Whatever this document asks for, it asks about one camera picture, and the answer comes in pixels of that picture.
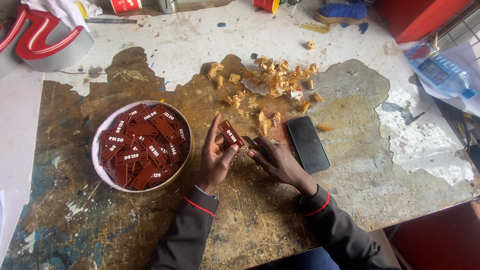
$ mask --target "water bottle label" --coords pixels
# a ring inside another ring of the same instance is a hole
[[[431,79],[435,85],[439,85],[449,77],[448,74],[437,66],[437,64],[435,64],[430,58],[427,58],[427,60],[420,64],[418,69]]]

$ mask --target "blue bristles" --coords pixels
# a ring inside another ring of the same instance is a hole
[[[360,3],[326,3],[321,7],[320,14],[327,18],[343,17],[361,20],[367,15],[367,8]]]

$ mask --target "scrub brush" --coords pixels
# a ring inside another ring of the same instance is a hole
[[[345,0],[326,0],[324,5],[315,11],[313,18],[324,24],[359,25],[363,23],[366,16],[367,8],[361,3],[350,4]]]

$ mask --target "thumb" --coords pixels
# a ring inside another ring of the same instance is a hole
[[[267,158],[257,150],[248,151],[247,156],[249,156],[249,158],[255,161],[257,165],[260,164],[260,166],[266,170],[270,170],[273,168],[273,165],[270,163],[270,161],[267,160]]]
[[[227,150],[223,153],[223,156],[220,158],[220,162],[228,167],[230,162],[232,162],[233,157],[239,150],[238,145],[231,145],[227,148]]]

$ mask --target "blue bottle cap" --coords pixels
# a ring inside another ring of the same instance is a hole
[[[462,91],[462,95],[466,99],[471,99],[472,97],[476,96],[478,93],[477,91],[473,90],[472,88],[465,88]]]

